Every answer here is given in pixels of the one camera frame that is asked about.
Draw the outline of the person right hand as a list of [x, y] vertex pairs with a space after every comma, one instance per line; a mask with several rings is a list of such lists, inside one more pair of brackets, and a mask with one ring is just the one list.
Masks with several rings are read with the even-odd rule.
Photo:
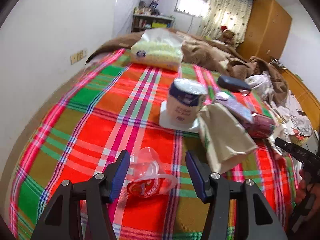
[[319, 183], [312, 185], [307, 185], [305, 182], [305, 172], [303, 169], [299, 171], [299, 175], [301, 176], [301, 181], [299, 182], [298, 189], [296, 191], [296, 197], [295, 197], [295, 203], [299, 204], [305, 197], [306, 192], [310, 191], [312, 194], [316, 196], [316, 199], [313, 203], [313, 206], [306, 217], [306, 220], [309, 220], [314, 214], [316, 214], [319, 211], [320, 207], [320, 185]]

